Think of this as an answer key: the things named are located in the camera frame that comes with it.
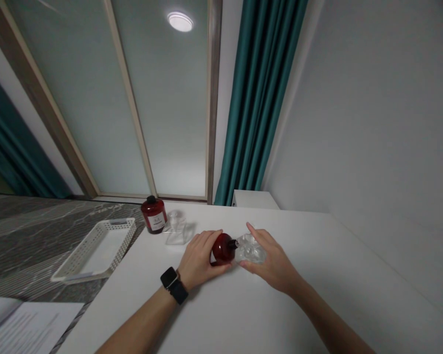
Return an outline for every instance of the white label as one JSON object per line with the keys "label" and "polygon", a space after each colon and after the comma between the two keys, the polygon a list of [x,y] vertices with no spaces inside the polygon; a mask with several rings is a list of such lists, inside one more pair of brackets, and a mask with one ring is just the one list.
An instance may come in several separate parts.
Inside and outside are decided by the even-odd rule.
{"label": "white label", "polygon": [[148,216],[148,221],[149,221],[149,226],[153,231],[162,229],[166,224],[163,212],[160,212],[158,215],[155,216]]}

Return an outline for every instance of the glass bottle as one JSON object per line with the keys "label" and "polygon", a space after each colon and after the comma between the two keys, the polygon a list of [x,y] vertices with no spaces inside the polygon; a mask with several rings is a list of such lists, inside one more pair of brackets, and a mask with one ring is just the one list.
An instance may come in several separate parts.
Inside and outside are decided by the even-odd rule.
{"label": "glass bottle", "polygon": [[149,196],[141,205],[141,212],[143,213],[146,227],[150,234],[160,234],[167,221],[166,209],[162,199],[155,196]]}
{"label": "glass bottle", "polygon": [[232,239],[230,235],[220,234],[213,244],[210,262],[216,262],[218,266],[231,263],[235,258],[235,250],[237,248],[236,240]]}

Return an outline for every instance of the hand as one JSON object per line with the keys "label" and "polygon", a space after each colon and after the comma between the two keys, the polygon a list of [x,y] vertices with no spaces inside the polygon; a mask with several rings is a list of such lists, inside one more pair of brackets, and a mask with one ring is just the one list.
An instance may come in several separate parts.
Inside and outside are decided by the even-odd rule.
{"label": "hand", "polygon": [[295,284],[303,280],[302,277],[270,233],[266,230],[255,230],[250,223],[246,223],[246,226],[255,240],[264,248],[267,257],[261,265],[241,261],[240,266],[259,275],[274,289],[289,295],[294,290]]}
{"label": "hand", "polygon": [[210,252],[215,240],[222,232],[223,230],[204,231],[201,234],[196,234],[187,245],[178,271],[181,282],[188,292],[197,285],[225,273],[231,267],[231,264],[210,265]]}

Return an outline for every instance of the black bottle cap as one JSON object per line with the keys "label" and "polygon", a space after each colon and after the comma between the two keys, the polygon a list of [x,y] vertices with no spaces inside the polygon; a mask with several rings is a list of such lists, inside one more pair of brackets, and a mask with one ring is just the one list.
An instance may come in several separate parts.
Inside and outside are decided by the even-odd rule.
{"label": "black bottle cap", "polygon": [[236,240],[230,240],[228,241],[228,243],[226,244],[228,246],[229,249],[237,249],[238,245],[236,244]]}

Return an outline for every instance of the black watch strap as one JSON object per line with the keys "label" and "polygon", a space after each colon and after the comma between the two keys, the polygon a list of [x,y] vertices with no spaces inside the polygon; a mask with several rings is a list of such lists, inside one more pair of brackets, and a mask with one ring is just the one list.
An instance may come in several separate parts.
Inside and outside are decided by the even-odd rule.
{"label": "black watch strap", "polygon": [[184,288],[184,285],[179,279],[177,279],[169,287],[168,290],[171,293],[171,295],[176,299],[179,305],[182,305],[182,303],[186,300],[187,296],[189,296],[189,293],[186,291],[186,288]]}

